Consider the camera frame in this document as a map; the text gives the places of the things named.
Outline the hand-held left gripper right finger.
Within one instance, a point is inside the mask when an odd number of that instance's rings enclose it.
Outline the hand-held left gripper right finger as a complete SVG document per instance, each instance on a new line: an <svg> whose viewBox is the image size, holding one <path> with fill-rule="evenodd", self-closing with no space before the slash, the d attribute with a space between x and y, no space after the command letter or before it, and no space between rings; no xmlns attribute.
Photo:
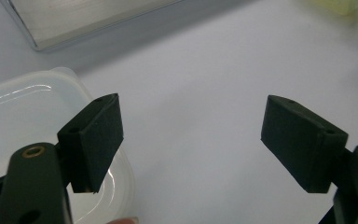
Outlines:
<svg viewBox="0 0 358 224"><path fill-rule="evenodd" d="M326 193L349 135L298 102L267 99L261 141L308 193Z"/></svg>

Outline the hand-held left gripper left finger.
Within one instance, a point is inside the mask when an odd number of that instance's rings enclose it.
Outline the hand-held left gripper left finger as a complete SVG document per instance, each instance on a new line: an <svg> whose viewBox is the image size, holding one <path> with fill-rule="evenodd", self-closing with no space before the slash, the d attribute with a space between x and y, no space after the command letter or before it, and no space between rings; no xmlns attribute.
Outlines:
<svg viewBox="0 0 358 224"><path fill-rule="evenodd" d="M118 94L90 102L57 136L73 192L98 192L124 139Z"/></svg>

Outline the white translucent plastic container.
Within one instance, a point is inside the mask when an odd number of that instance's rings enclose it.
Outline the white translucent plastic container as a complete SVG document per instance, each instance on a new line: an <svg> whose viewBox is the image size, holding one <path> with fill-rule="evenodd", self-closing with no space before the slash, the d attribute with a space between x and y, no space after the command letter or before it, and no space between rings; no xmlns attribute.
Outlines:
<svg viewBox="0 0 358 224"><path fill-rule="evenodd" d="M33 143L58 142L56 133L93 100L68 68L33 72L0 83L0 177L10 156ZM75 224L105 224L129 214L134 193L130 163L119 150L99 192L68 191Z"/></svg>

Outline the green translucent plastic container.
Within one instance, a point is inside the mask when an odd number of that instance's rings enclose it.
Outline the green translucent plastic container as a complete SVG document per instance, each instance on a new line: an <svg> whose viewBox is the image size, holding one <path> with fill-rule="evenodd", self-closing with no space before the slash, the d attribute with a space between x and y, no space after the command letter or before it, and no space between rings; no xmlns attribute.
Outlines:
<svg viewBox="0 0 358 224"><path fill-rule="evenodd" d="M358 0L310 0L318 7L326 8L338 15L351 15L358 9Z"/></svg>

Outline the brushed metal plate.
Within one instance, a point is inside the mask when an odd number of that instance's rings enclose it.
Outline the brushed metal plate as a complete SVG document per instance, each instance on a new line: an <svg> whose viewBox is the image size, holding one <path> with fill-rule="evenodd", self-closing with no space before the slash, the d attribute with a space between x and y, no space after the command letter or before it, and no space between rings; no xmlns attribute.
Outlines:
<svg viewBox="0 0 358 224"><path fill-rule="evenodd" d="M181 0L0 0L34 50L72 42Z"/></svg>

